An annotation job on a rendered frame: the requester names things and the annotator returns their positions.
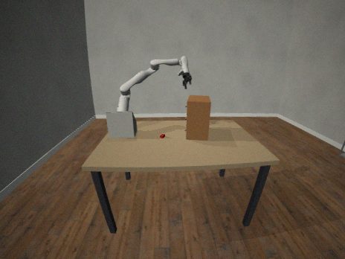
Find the brown wooden chest of drawers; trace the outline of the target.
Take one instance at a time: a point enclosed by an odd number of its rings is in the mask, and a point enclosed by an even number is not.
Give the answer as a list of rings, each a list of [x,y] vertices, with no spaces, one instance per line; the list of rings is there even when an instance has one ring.
[[[211,107],[210,97],[190,95],[189,99],[194,101],[187,102],[186,139],[208,141]]]

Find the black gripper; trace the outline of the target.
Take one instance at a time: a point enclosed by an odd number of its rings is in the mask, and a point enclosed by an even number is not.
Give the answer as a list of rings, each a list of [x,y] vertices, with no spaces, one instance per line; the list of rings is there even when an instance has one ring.
[[[184,80],[183,80],[183,86],[185,89],[187,89],[187,82],[189,81],[189,85],[191,85],[191,80],[192,80],[192,77],[191,77],[191,74],[188,73],[188,72],[185,72],[182,74]],[[186,84],[186,85],[185,85]]]

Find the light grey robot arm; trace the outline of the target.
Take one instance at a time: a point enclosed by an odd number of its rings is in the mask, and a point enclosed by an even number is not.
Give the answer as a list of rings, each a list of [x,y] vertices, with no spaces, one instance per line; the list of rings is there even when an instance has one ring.
[[[178,73],[178,76],[182,75],[185,72],[189,72],[188,69],[188,62],[186,57],[182,57],[181,60],[178,59],[171,59],[171,60],[152,60],[150,62],[151,68],[149,68],[147,71],[140,71],[138,74],[136,74],[131,80],[124,83],[120,87],[120,99],[119,99],[119,106],[117,108],[117,112],[125,112],[129,111],[129,99],[130,98],[130,88],[133,87],[135,84],[142,83],[145,79],[148,78],[151,74],[156,72],[159,69],[160,64],[165,65],[181,65],[181,70]],[[127,97],[124,97],[127,96]]]

